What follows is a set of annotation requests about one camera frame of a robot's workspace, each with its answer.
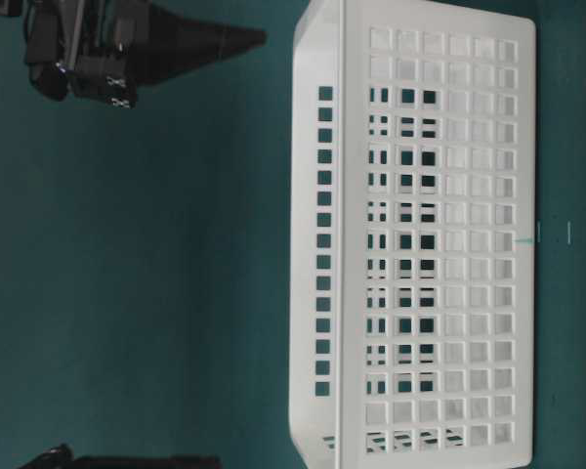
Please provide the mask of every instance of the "black object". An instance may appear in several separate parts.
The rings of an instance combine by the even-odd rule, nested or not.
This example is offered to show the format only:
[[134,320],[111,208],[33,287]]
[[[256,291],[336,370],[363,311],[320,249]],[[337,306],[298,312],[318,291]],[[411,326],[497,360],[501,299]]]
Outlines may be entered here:
[[[133,107],[154,86],[265,44],[264,31],[180,18],[149,0],[28,0],[24,62],[31,84],[55,101],[78,98]],[[22,0],[0,0],[0,15]]]
[[174,456],[167,459],[135,457],[73,458],[67,445],[52,448],[20,469],[222,469],[216,457]]
[[23,0],[0,0],[0,16],[18,17],[21,15]]

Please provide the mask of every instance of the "black cable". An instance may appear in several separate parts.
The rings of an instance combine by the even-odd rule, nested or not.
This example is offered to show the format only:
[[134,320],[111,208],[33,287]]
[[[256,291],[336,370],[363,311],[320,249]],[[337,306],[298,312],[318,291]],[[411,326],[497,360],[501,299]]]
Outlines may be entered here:
[[23,40],[26,44],[28,44],[28,39],[30,38],[30,14],[33,8],[34,0],[28,0],[28,8],[26,8],[26,15],[23,18]]

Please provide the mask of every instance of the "white plastic basket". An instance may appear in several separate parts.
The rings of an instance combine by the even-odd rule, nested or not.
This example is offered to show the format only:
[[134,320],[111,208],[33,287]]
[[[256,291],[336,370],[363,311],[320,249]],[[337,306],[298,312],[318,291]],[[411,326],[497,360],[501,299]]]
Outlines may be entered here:
[[526,465],[533,23],[313,0],[294,61],[299,452],[312,469]]

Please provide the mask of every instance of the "teal floor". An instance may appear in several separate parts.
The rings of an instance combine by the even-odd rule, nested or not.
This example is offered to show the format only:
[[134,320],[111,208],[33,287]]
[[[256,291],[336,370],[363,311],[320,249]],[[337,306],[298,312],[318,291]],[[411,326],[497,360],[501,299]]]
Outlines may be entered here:
[[[305,0],[168,0],[267,47],[57,106],[0,19],[0,468],[216,453],[299,469],[287,426],[293,28]],[[456,3],[539,27],[537,469],[586,469],[586,0]],[[566,223],[573,244],[566,244]]]

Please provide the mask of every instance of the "square hole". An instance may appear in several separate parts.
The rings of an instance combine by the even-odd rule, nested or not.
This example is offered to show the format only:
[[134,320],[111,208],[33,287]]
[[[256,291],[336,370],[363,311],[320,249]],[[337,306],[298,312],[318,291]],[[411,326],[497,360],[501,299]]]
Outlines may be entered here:
[[462,399],[445,401],[445,420],[462,420],[465,418],[465,402]]
[[450,142],[467,141],[467,121],[464,119],[445,119],[445,135]]
[[495,59],[495,40],[487,37],[476,37],[476,57],[492,61]]
[[419,449],[422,451],[439,449],[439,430],[436,428],[419,430]]
[[412,166],[414,164],[414,148],[399,147],[399,162],[401,166]]
[[369,164],[389,164],[389,146],[386,144],[369,145]]
[[315,306],[318,313],[329,313],[330,298],[317,298]]
[[328,376],[330,374],[330,362],[318,361],[314,363],[314,374],[317,376]]
[[435,393],[438,390],[436,373],[419,373],[419,392]]
[[490,149],[473,149],[471,152],[471,167],[473,169],[489,171],[491,166]]
[[497,169],[500,171],[514,171],[515,153],[511,149],[500,149],[497,151]]
[[514,343],[513,342],[495,342],[495,361],[508,362],[514,359]]
[[473,94],[473,112],[475,114],[492,114],[494,95],[491,93]]
[[396,318],[396,334],[397,335],[412,335],[412,319],[411,318]]
[[488,343],[487,342],[472,342],[471,349],[471,363],[488,362]]
[[465,277],[464,259],[445,259],[445,279],[462,280]]
[[443,54],[442,34],[426,32],[423,34],[424,54]]
[[398,60],[398,79],[414,81],[417,79],[417,61],[413,59]]
[[394,403],[393,404],[393,422],[394,423],[411,423],[412,417],[412,402]]
[[452,56],[469,56],[471,51],[469,47],[468,36],[449,36],[449,54]]
[[495,68],[492,65],[475,64],[474,65],[474,82],[481,88],[492,88],[495,86]]
[[495,444],[511,443],[512,433],[512,423],[495,423]]
[[454,113],[467,113],[469,111],[469,95],[466,91],[447,91],[447,108]]
[[488,445],[488,425],[471,427],[471,446],[484,447],[486,445]]
[[445,430],[445,447],[461,448],[465,445],[465,428],[452,427]]
[[515,68],[499,68],[499,88],[505,88],[509,90],[517,88],[519,85],[518,75],[519,73]]
[[415,121],[413,117],[402,117],[399,120],[398,133],[402,137],[412,138],[414,137]]
[[471,252],[490,251],[489,232],[471,232]]
[[412,346],[395,345],[395,366],[400,364],[412,364]]
[[465,344],[462,342],[447,342],[445,344],[445,363],[461,364],[465,361]]
[[464,232],[445,232],[445,250],[447,252],[461,252],[465,250]]
[[393,49],[393,35],[387,27],[372,27],[369,38],[371,49],[388,51]]
[[332,205],[332,192],[318,192],[316,195],[316,204],[320,207],[329,207]]
[[419,345],[419,363],[420,364],[432,364],[436,363],[437,360],[437,347],[434,344],[421,344]]
[[415,109],[417,102],[416,91],[411,88],[399,89],[398,107],[404,109]]
[[474,308],[487,308],[489,305],[487,286],[469,287],[469,297],[470,305]]
[[397,273],[396,278],[412,278],[412,260],[397,259],[396,260]]
[[423,61],[423,81],[426,83],[441,84],[442,83],[442,63]]
[[321,144],[332,143],[332,129],[319,129],[317,134],[317,140]]
[[436,422],[439,420],[439,402],[421,401],[419,403],[419,421]]
[[463,62],[450,63],[448,65],[448,81],[455,86],[467,86],[470,72],[469,64]]
[[367,345],[367,366],[386,366],[387,346]]
[[450,169],[464,169],[467,166],[467,149],[450,147],[447,149],[446,164]]
[[488,370],[471,370],[471,391],[486,391],[488,389]]
[[[488,176],[474,175],[471,177],[471,195],[473,197],[490,197],[490,178]],[[490,223],[490,206],[487,205],[489,212],[488,223]]]
[[367,259],[367,279],[386,280],[387,259]]
[[330,396],[330,383],[324,381],[314,383],[314,395],[318,398]]
[[427,195],[437,193],[437,177],[430,175],[421,176],[420,192]]
[[513,317],[508,315],[495,315],[495,334],[512,334],[514,333]]
[[496,252],[510,252],[513,250],[514,243],[512,233],[495,233]]
[[376,223],[387,222],[388,202],[372,200],[367,202],[367,221]]
[[387,375],[384,373],[367,374],[367,396],[384,396],[387,394]]
[[392,78],[393,59],[390,57],[371,56],[369,59],[369,73],[372,78],[390,80]]
[[367,454],[387,452],[387,437],[382,432],[367,433]]
[[514,386],[512,369],[495,369],[495,389],[508,389]]
[[319,291],[328,291],[331,289],[331,278],[321,276],[316,278],[316,289]]
[[328,355],[330,353],[330,341],[320,339],[315,341],[314,352],[318,355]]
[[387,405],[385,403],[373,403],[366,405],[367,425],[387,424]]
[[488,418],[488,398],[471,399],[471,418]]
[[421,204],[421,223],[435,223],[437,221],[437,206],[434,203]]
[[490,279],[490,261],[488,259],[471,259],[471,280]]
[[506,122],[497,123],[497,143],[515,144],[517,142],[517,125]]
[[423,139],[438,139],[439,134],[439,121],[437,119],[423,119],[421,126],[421,138]]
[[398,308],[411,308],[412,307],[412,288],[398,288],[397,289]]
[[424,149],[421,151],[421,165],[422,166],[436,166],[437,153],[432,149]]
[[465,287],[446,286],[444,293],[446,308],[462,308],[465,306]]
[[421,249],[433,250],[437,248],[437,236],[435,234],[421,234]]
[[319,87],[319,100],[320,101],[333,101],[334,89],[331,86],[320,86]]
[[398,174],[398,193],[413,193],[412,175]]
[[510,417],[515,414],[512,396],[495,397],[495,417]]
[[465,335],[465,319],[461,315],[445,316],[445,335],[448,337],[462,337]]
[[393,432],[393,452],[412,451],[412,430],[397,430]]
[[385,337],[387,335],[386,318],[367,318],[367,337]]
[[477,143],[492,142],[492,121],[473,120],[471,122],[471,140]]
[[396,374],[396,390],[398,394],[406,394],[412,392],[412,374],[398,373]]
[[515,290],[512,286],[495,287],[495,306],[498,308],[509,307],[515,304]]
[[419,333],[420,334],[434,334],[435,333],[435,319],[434,318],[420,318],[419,319]]
[[412,249],[412,233],[398,232],[398,249],[399,250]]
[[445,392],[463,393],[465,391],[464,371],[445,372]]
[[318,150],[316,159],[319,164],[332,164],[332,150],[331,149]]
[[487,315],[471,315],[470,323],[471,335],[488,335],[490,328]]
[[434,308],[437,302],[437,291],[434,288],[421,288],[419,290],[419,306],[421,308]]
[[330,332],[330,320],[316,320],[314,330],[320,334],[327,334]]
[[519,59],[519,45],[515,41],[499,41],[499,60],[516,62]]
[[459,202],[446,203],[445,222],[447,225],[464,225],[465,204]]
[[332,264],[332,258],[330,256],[316,256],[316,267],[319,270],[329,270]]
[[472,203],[470,218],[472,225],[490,225],[490,205],[487,203]]
[[319,122],[332,122],[332,107],[320,107],[318,114]]
[[398,49],[406,54],[414,54],[419,51],[419,43],[416,31],[398,31]]
[[518,114],[519,103],[516,96],[499,95],[497,100],[497,112],[499,115],[514,117]]
[[437,261],[434,259],[421,259],[419,262],[419,278],[432,279],[437,277]]

